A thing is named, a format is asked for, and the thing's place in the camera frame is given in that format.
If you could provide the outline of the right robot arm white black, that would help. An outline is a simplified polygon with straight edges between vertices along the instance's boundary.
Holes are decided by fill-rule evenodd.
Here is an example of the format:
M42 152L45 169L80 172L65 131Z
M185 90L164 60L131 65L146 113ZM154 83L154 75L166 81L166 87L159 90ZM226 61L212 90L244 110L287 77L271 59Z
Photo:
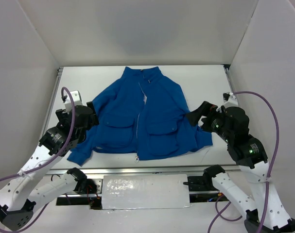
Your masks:
M292 233L295 219L286 212L274 184L269 181L269 161L263 144L249 134L249 117L238 106L218 107L207 101L186 114L191 125L202 121L204 131L216 133L249 183L252 196L232 182L220 165L204 170L203 184L218 189L240 212L249 233Z

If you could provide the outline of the blue zip-up jacket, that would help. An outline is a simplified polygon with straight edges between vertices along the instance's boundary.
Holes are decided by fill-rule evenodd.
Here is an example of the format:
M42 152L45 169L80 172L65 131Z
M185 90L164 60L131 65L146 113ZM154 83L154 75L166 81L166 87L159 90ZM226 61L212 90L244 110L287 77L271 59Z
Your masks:
M139 161L176 157L212 146L212 135L191 126L182 88L158 67L131 69L93 99L99 125L71 150L83 165L93 152L135 153Z

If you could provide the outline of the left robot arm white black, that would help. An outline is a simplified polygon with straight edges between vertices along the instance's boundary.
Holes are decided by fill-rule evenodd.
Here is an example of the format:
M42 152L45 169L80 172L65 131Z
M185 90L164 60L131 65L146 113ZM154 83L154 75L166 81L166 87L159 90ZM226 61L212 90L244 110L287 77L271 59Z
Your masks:
M87 130L99 124L91 102L77 105L68 113L57 110L56 115L58 124L46 131L31 158L16 175L9 176L8 183L0 189L0 222L13 232L27 229L34 213L60 195L97 190L95 182L75 167L37 186L67 152L85 140Z

